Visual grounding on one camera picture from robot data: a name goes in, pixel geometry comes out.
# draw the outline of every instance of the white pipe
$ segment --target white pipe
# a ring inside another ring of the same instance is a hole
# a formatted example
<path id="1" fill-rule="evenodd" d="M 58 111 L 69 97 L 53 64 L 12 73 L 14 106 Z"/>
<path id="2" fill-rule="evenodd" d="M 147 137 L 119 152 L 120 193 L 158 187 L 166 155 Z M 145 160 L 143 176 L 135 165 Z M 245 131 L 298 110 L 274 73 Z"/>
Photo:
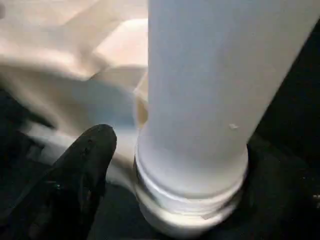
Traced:
<path id="1" fill-rule="evenodd" d="M 148 121 L 136 165 L 164 211 L 221 213 L 244 179 L 246 143 L 319 13 L 318 0 L 149 1 Z M 208 228 L 146 208 L 172 235 Z"/>

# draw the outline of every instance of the dark background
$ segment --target dark background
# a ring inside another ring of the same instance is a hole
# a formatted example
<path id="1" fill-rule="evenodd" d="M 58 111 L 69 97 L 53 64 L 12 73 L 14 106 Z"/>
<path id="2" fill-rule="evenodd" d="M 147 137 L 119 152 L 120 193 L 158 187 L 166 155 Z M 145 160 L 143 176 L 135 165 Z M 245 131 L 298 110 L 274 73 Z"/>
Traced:
<path id="1" fill-rule="evenodd" d="M 320 21 L 256 129 L 320 170 Z"/>

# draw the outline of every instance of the plastic pipe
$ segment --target plastic pipe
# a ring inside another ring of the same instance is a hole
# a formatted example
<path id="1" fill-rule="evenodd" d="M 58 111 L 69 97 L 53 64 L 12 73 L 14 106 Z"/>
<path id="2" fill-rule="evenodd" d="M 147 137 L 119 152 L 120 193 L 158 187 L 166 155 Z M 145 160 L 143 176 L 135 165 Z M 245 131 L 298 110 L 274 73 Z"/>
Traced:
<path id="1" fill-rule="evenodd" d="M 148 121 L 135 161 L 152 225 L 191 237 L 232 212 L 246 143 L 319 14 L 318 0 L 149 1 Z"/>

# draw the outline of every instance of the small mark on pipe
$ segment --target small mark on pipe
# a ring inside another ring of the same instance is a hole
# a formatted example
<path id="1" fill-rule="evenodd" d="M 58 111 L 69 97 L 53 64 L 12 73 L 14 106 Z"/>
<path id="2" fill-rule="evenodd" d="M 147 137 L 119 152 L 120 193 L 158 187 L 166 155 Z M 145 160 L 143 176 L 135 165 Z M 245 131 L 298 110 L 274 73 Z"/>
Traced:
<path id="1" fill-rule="evenodd" d="M 234 124 L 234 123 L 230 123 L 230 124 L 229 124 L 229 128 L 230 128 L 231 130 L 237 130 L 237 129 L 239 128 L 239 126 L 236 125 L 236 124 Z"/>

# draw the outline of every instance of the white cylinder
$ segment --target white cylinder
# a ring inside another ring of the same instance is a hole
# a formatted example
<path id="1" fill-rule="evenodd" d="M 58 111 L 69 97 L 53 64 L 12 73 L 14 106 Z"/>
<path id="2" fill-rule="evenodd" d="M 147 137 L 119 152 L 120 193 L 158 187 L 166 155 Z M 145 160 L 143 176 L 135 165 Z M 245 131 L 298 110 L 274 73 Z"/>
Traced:
<path id="1" fill-rule="evenodd" d="M 318 0 L 149 1 L 136 165 L 162 208 L 207 214 L 201 201 L 213 210 L 239 189 L 247 141 L 319 14 Z"/>

